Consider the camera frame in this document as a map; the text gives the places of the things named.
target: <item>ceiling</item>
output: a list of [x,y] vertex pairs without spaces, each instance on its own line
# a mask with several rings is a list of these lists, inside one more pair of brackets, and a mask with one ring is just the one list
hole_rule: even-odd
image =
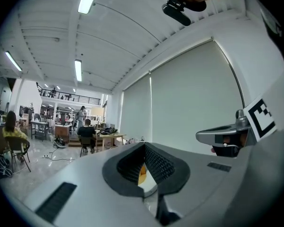
[[[110,92],[143,57],[184,28],[162,12],[166,1],[95,0],[84,15],[77,11],[80,0],[21,0],[0,30],[0,76]],[[185,14],[197,23],[244,6],[244,0],[209,0],[205,11]],[[76,80],[75,59],[82,60],[82,82]]]

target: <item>floor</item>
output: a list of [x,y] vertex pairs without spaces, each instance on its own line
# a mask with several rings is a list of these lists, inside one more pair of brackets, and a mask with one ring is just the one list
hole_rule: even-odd
[[[66,147],[56,148],[53,147],[53,143],[49,140],[36,140],[28,138],[30,142],[30,148],[28,155],[30,163],[27,161],[31,173],[26,167],[25,163],[20,163],[17,160],[17,165],[14,165],[14,174],[11,178],[0,179],[0,185],[4,191],[9,192],[14,197],[23,201],[37,186],[43,181],[53,176],[59,170],[71,164],[75,159],[79,158],[81,148],[79,147]],[[44,155],[48,155],[56,161],[44,158]],[[157,194],[144,200],[144,204],[153,216],[156,214],[157,208]]]

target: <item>ceiling beam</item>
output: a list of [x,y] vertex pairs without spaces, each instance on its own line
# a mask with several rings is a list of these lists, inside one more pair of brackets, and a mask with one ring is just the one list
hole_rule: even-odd
[[87,85],[87,84],[84,84],[84,83],[78,83],[78,85],[76,86],[75,83],[72,82],[72,81],[66,81],[66,80],[61,80],[61,79],[56,79],[56,78],[46,78],[46,80],[40,80],[36,76],[27,75],[27,74],[22,75],[21,78],[31,80],[31,81],[35,81],[35,82],[40,82],[40,83],[43,83],[43,84],[54,84],[54,85],[58,85],[60,87],[68,87],[70,89],[76,88],[76,89],[83,89],[83,90],[87,90],[87,91],[100,92],[100,93],[108,94],[108,95],[112,94],[112,91],[109,90],[109,89],[90,86],[90,85]]
[[28,63],[31,65],[31,67],[36,71],[37,75],[40,77],[39,79],[44,80],[44,75],[40,68],[38,67],[36,61],[34,60],[33,55],[31,54],[27,43],[24,39],[20,21],[19,21],[19,15],[18,15],[18,8],[16,8],[12,12],[12,27],[13,27],[13,34],[15,36],[15,40],[18,44],[18,49],[22,52],[22,55],[24,56],[25,60],[28,61]]
[[79,3],[80,3],[80,0],[73,0],[70,20],[69,20],[69,26],[68,26],[68,52],[69,52],[68,64],[72,69],[73,78],[74,78],[74,82],[76,86],[78,85],[78,81],[77,81],[76,70],[75,70],[75,59],[77,59],[76,58],[76,40],[77,40],[78,22],[79,22],[79,17],[80,17],[80,14],[78,12]]

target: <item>table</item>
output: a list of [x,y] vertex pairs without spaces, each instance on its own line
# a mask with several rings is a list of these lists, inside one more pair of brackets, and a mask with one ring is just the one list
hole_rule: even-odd
[[113,134],[100,134],[99,137],[102,138],[103,142],[102,142],[102,151],[104,151],[104,145],[105,145],[105,140],[106,139],[112,139],[112,138],[120,138],[122,139],[122,145],[124,145],[123,143],[123,136],[126,135],[126,134],[121,134],[121,133],[113,133]]
[[70,126],[71,125],[59,125],[55,126],[55,137],[62,138],[65,143],[70,141]]
[[31,137],[33,139],[33,135],[35,135],[35,138],[36,136],[41,136],[41,137],[44,137],[45,140],[46,140],[46,126],[47,126],[47,123],[46,122],[36,122],[36,121],[31,121]]

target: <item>chair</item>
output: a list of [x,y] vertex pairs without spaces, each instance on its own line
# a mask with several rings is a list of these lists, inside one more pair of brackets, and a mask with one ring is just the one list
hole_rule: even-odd
[[38,120],[40,121],[40,115],[39,115],[38,113],[34,115],[34,121],[35,121],[36,119],[38,119]]
[[81,152],[80,152],[80,157],[82,155],[82,151],[83,151],[84,147],[89,147],[92,150],[91,152],[95,153],[95,146],[91,145],[91,140],[96,141],[94,137],[82,137],[82,136],[80,136],[79,140],[80,140],[81,146],[82,146]]
[[[12,172],[14,172],[14,166],[13,166],[13,159],[16,162],[16,156],[20,155],[23,157],[25,164],[27,165],[27,161],[25,160],[24,155],[27,155],[28,158],[28,162],[29,161],[29,157],[28,157],[28,149],[30,147],[29,141],[19,138],[19,137],[5,137],[6,142],[8,143],[9,149],[10,149],[10,154],[11,154],[11,170]],[[27,147],[24,150],[22,147],[22,144],[25,144]]]

